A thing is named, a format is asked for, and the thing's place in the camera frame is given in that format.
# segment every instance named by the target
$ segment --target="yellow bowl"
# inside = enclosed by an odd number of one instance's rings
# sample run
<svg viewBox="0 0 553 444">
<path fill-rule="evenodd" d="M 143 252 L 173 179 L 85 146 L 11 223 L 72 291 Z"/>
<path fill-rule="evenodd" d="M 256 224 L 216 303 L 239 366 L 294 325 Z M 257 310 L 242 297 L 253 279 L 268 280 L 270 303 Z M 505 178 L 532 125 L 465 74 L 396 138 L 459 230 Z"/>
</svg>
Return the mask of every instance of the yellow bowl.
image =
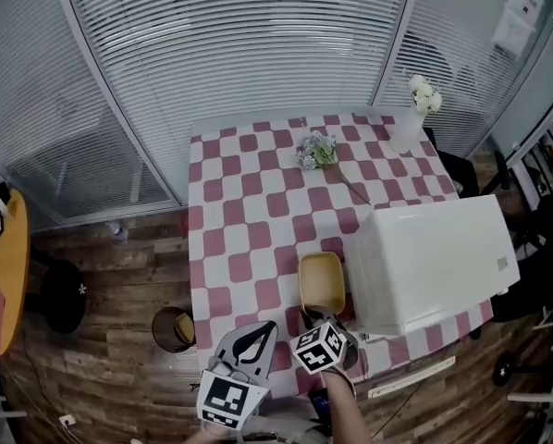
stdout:
<svg viewBox="0 0 553 444">
<path fill-rule="evenodd" d="M 344 309 L 342 264 L 335 253 L 309 253 L 299 261 L 301 306 L 325 307 L 338 315 Z"/>
</svg>

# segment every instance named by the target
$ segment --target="window blinds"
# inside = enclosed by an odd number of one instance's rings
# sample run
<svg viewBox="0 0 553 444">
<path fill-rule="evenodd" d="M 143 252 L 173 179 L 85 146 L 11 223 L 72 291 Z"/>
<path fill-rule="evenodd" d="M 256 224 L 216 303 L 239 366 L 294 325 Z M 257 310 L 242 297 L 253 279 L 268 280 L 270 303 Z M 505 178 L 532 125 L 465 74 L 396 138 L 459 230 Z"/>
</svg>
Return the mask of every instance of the window blinds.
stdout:
<svg viewBox="0 0 553 444">
<path fill-rule="evenodd" d="M 410 74 L 432 80 L 443 106 L 424 125 L 435 131 L 439 149 L 470 153 L 508 102 L 526 54 L 543 26 L 536 23 L 518 59 L 491 43 L 506 0 L 416 0 L 380 106 L 409 106 Z M 548 4 L 544 5 L 545 13 Z"/>
<path fill-rule="evenodd" d="M 167 200 L 99 91 L 58 0 L 0 0 L 0 174 L 63 221 Z M 45 218 L 33 218 L 43 227 Z"/>
<path fill-rule="evenodd" d="M 403 0 L 73 0 L 150 157 L 182 200 L 194 121 L 371 103 Z"/>
</svg>

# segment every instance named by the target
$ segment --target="white box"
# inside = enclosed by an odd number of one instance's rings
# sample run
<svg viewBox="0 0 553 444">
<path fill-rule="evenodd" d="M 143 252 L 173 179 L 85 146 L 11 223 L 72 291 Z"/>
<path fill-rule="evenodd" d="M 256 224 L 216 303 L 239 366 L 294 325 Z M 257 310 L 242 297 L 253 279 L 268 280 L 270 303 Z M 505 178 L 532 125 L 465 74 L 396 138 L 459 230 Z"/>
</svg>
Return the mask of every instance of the white box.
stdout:
<svg viewBox="0 0 553 444">
<path fill-rule="evenodd" d="M 290 345 L 295 358 L 311 375 L 340 362 L 346 341 L 330 323 L 323 323 L 293 339 Z"/>
<path fill-rule="evenodd" d="M 361 332 L 404 335 L 519 280 L 494 195 L 375 210 L 345 240 Z"/>
</svg>

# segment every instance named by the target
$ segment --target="checkered tablecloth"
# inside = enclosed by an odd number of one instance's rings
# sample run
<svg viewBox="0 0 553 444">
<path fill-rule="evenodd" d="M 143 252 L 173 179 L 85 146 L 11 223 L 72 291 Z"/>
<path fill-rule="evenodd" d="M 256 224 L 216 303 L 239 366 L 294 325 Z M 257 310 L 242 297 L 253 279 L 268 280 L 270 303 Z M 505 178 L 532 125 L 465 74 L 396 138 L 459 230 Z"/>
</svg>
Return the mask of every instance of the checkered tablecloth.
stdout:
<svg viewBox="0 0 553 444">
<path fill-rule="evenodd" d="M 273 320 L 278 341 L 269 380 L 273 397 L 307 392 L 318 376 L 295 363 L 300 335 L 299 258 L 343 244 L 371 208 L 456 199 L 432 144 L 408 153 L 388 146 L 394 118 L 356 115 L 260 122 L 194 136 L 190 147 L 190 283 L 201 369 L 236 327 Z M 297 147 L 310 130 L 336 135 L 342 173 L 301 171 Z M 403 337 L 360 339 L 361 380 L 451 343 L 492 317 L 490 301 Z"/>
</svg>

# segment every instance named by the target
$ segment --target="trash can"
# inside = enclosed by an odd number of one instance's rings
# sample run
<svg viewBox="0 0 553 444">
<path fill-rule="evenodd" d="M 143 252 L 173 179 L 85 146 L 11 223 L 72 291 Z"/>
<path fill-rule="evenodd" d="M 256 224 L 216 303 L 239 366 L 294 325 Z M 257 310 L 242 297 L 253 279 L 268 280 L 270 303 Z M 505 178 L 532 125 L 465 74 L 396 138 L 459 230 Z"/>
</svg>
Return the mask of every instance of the trash can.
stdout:
<svg viewBox="0 0 553 444">
<path fill-rule="evenodd" d="M 184 352 L 196 343 L 192 313 L 179 307 L 165 307 L 152 323 L 155 342 L 172 353 Z"/>
</svg>

